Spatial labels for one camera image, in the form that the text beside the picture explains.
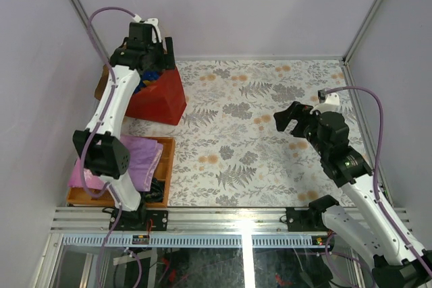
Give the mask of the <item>blue Doritos chip bag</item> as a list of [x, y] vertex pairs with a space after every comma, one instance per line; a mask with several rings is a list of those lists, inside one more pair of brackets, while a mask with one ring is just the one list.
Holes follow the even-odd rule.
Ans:
[[143, 88], [155, 83], [160, 77], [160, 73], [157, 71], [145, 71], [141, 77], [140, 81], [135, 88], [133, 94], [139, 93]]

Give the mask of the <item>red paper bag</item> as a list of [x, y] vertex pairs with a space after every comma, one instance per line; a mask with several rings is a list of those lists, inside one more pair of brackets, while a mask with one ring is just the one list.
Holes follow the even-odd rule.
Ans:
[[100, 121], [105, 129], [114, 129], [125, 116], [168, 125], [179, 123], [186, 97], [178, 69], [164, 71], [155, 83], [137, 94], [133, 94], [140, 81], [136, 70], [116, 65], [113, 73], [88, 127]]

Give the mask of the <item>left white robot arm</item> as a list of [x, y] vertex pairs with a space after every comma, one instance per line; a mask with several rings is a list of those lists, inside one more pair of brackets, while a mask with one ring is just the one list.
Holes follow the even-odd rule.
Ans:
[[110, 191], [116, 208], [127, 211], [126, 225], [137, 231], [146, 226], [148, 215], [139, 209], [142, 198], [128, 172], [130, 152], [120, 140], [122, 121], [144, 73], [175, 67], [173, 41], [161, 37], [157, 18], [131, 22], [128, 36], [107, 67], [109, 77], [96, 112], [84, 130], [74, 132], [73, 143], [83, 189], [89, 190], [84, 176], [89, 170]]

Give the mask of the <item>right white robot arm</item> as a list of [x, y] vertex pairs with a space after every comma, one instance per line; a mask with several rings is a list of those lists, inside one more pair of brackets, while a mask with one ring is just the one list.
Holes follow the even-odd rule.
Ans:
[[366, 262], [377, 287], [420, 287], [431, 281], [431, 251], [400, 220], [386, 197], [374, 189], [373, 172], [349, 144], [342, 114], [320, 112], [294, 101], [274, 114], [276, 128], [304, 138], [318, 153], [324, 173], [355, 204], [366, 225], [346, 214], [330, 195], [308, 205], [308, 223], [340, 236]]

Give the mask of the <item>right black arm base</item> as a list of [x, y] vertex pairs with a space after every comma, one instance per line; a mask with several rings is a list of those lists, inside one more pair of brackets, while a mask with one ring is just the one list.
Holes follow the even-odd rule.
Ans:
[[295, 233], [328, 231], [323, 222], [323, 214], [330, 207], [338, 205], [339, 202], [334, 197], [326, 195], [310, 202], [306, 209], [287, 207], [288, 231]]

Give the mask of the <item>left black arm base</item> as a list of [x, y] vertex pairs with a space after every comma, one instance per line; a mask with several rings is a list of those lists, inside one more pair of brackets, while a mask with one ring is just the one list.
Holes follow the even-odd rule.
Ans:
[[136, 211], [122, 211], [115, 231], [166, 231], [169, 212], [149, 210], [141, 206]]

